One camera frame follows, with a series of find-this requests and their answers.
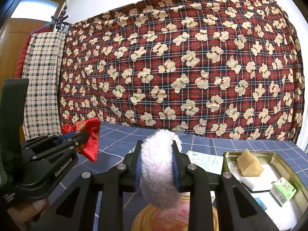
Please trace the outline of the red gold satin pouch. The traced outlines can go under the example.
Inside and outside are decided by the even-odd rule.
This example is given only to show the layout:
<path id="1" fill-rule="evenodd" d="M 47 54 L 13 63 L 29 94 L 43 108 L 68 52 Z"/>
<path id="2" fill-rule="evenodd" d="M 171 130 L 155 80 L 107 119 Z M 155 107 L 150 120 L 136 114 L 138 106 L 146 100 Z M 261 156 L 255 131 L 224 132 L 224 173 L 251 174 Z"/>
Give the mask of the red gold satin pouch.
<path id="1" fill-rule="evenodd" d="M 61 126 L 62 134 L 74 139 L 75 150 L 89 161 L 96 162 L 99 150 L 99 132 L 101 121 L 94 117 Z"/>

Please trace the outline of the fluffy white pink plush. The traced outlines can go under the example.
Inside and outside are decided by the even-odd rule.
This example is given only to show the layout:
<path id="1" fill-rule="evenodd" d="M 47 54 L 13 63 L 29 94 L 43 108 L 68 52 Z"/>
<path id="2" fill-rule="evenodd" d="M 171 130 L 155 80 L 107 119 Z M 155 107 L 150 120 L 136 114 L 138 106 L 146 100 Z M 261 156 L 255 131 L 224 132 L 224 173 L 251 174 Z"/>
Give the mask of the fluffy white pink plush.
<path id="1" fill-rule="evenodd" d="M 148 203 L 158 209 L 172 209 L 183 198 L 174 181 L 174 142 L 182 151 L 182 141 L 178 135 L 161 129 L 141 144 L 141 193 Z"/>

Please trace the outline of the teal cloth piece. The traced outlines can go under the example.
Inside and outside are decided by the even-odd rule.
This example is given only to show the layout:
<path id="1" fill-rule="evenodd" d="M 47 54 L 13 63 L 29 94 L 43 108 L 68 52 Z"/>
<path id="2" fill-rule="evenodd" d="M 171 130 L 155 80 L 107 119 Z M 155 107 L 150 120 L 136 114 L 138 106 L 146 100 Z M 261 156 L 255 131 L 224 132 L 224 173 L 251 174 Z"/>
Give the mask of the teal cloth piece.
<path id="1" fill-rule="evenodd" d="M 262 202 L 260 198 L 254 198 L 254 199 L 264 211 L 267 210 L 266 205 L 264 204 L 264 202 Z"/>

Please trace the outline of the white foam block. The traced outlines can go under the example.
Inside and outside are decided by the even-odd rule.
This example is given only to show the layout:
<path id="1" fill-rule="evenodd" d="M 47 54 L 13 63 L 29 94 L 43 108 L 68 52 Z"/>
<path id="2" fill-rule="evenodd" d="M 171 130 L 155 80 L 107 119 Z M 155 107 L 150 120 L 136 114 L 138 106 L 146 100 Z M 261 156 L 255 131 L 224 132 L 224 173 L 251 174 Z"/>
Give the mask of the white foam block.
<path id="1" fill-rule="evenodd" d="M 276 170 L 269 164 L 262 165 L 264 171 L 260 177 L 242 177 L 240 183 L 251 193 L 269 192 L 272 183 L 276 182 L 280 176 Z"/>

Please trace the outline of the gold metal tin box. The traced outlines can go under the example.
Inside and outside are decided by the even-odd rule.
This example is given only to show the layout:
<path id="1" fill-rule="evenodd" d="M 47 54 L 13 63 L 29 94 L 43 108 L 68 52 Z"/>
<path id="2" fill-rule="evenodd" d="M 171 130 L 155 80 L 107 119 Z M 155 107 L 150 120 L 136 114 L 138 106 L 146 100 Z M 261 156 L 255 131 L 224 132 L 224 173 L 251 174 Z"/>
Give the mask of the gold metal tin box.
<path id="1" fill-rule="evenodd" d="M 238 166 L 241 152 L 223 154 L 223 172 L 230 172 L 244 188 L 260 202 L 267 215 L 279 230 L 292 230 L 307 209 L 307 188 L 293 169 L 280 155 L 273 152 L 253 153 L 264 171 L 260 177 L 244 177 Z M 283 206 L 278 205 L 270 194 L 272 184 L 281 177 L 285 178 L 295 189 L 295 195 Z"/>

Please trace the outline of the yellow sponge wedge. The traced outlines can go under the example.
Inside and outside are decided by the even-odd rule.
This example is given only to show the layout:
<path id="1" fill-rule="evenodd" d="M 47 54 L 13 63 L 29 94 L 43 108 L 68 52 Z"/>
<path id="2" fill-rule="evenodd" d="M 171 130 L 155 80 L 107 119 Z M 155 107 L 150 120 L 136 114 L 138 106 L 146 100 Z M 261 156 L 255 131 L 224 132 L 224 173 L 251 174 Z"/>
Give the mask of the yellow sponge wedge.
<path id="1" fill-rule="evenodd" d="M 242 175 L 245 177 L 260 177 L 264 171 L 257 157 L 248 149 L 245 149 L 236 161 Z"/>

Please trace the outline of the green small tissue packet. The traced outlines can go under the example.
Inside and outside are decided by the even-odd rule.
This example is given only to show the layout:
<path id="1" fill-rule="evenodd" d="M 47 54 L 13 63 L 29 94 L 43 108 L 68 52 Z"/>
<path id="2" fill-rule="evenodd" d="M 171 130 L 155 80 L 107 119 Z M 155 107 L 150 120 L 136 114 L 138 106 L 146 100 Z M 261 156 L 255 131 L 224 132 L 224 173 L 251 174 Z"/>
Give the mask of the green small tissue packet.
<path id="1" fill-rule="evenodd" d="M 284 177 L 280 177 L 276 182 L 272 183 L 269 193 L 278 205 L 283 207 L 286 202 L 293 198 L 296 189 Z"/>

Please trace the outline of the tissue pack with blue dots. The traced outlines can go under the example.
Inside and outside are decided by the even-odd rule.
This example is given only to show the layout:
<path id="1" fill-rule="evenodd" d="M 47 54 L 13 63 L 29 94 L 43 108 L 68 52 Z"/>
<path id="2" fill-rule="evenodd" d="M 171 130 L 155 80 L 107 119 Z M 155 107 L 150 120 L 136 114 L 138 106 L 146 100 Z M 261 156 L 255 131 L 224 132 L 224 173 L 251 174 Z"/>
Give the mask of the tissue pack with blue dots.
<path id="1" fill-rule="evenodd" d="M 195 151 L 188 151 L 187 155 L 191 163 L 198 165 L 206 172 L 217 175 L 221 174 L 223 166 L 222 156 L 200 153 Z"/>

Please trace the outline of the round gold pink tin lid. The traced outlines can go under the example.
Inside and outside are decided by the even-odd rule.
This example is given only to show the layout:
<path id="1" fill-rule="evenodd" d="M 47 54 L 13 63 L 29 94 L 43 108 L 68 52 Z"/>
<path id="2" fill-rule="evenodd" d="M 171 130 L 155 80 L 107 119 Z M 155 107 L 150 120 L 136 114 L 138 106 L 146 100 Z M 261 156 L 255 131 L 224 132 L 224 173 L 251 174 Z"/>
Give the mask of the round gold pink tin lid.
<path id="1" fill-rule="evenodd" d="M 177 207 L 167 210 L 146 206 L 135 217 L 131 230 L 188 230 L 189 200 L 186 195 Z"/>

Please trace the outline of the red quilted cloth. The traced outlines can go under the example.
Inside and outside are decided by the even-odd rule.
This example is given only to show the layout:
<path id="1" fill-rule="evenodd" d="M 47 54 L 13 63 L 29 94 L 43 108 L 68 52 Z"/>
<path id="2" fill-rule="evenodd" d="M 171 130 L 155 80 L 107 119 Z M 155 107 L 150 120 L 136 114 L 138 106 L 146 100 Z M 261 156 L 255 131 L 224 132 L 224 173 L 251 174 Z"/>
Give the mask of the red quilted cloth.
<path id="1" fill-rule="evenodd" d="M 33 30 L 25 38 L 25 40 L 24 40 L 24 42 L 21 46 L 21 50 L 19 52 L 19 55 L 18 55 L 18 59 L 17 59 L 16 69 L 15 69 L 15 78 L 21 78 L 22 77 L 24 60 L 25 60 L 25 57 L 26 57 L 28 45 L 29 45 L 29 42 L 31 40 L 32 35 L 35 34 L 35 33 L 45 33 L 45 32 L 51 32 L 51 31 L 52 31 L 52 26 L 48 24 L 47 26 L 42 26 L 41 28 L 37 28 L 36 30 Z"/>

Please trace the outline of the white green plaid cloth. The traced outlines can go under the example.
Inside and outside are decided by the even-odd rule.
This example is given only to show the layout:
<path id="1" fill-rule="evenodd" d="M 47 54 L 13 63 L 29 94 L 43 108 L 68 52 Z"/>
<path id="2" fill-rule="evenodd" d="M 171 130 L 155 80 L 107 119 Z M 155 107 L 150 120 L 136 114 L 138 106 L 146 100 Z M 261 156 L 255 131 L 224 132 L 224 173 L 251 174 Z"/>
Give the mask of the white green plaid cloth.
<path id="1" fill-rule="evenodd" d="M 58 91 L 59 73 L 66 33 L 33 34 L 23 65 L 23 78 L 29 79 L 24 105 L 25 139 L 61 133 Z"/>

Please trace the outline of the brown wooden door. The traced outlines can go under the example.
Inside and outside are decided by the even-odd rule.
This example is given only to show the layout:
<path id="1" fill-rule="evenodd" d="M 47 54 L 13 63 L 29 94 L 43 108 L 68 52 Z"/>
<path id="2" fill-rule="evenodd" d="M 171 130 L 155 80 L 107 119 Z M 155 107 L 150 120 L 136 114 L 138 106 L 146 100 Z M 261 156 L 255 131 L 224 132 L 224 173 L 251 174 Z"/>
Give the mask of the brown wooden door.
<path id="1" fill-rule="evenodd" d="M 21 0 L 1 30 L 1 84 L 15 77 L 19 51 L 36 29 L 58 16 L 66 0 Z"/>

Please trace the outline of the red plaid bear quilt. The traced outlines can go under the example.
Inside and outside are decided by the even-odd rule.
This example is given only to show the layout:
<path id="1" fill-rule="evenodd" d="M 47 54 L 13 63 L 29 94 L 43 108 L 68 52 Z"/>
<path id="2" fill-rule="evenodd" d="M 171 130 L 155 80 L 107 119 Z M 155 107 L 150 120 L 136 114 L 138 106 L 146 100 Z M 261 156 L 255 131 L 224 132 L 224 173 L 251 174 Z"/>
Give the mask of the red plaid bear quilt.
<path id="1" fill-rule="evenodd" d="M 297 141 L 301 47 L 275 0 L 143 0 L 69 28 L 63 124 Z"/>

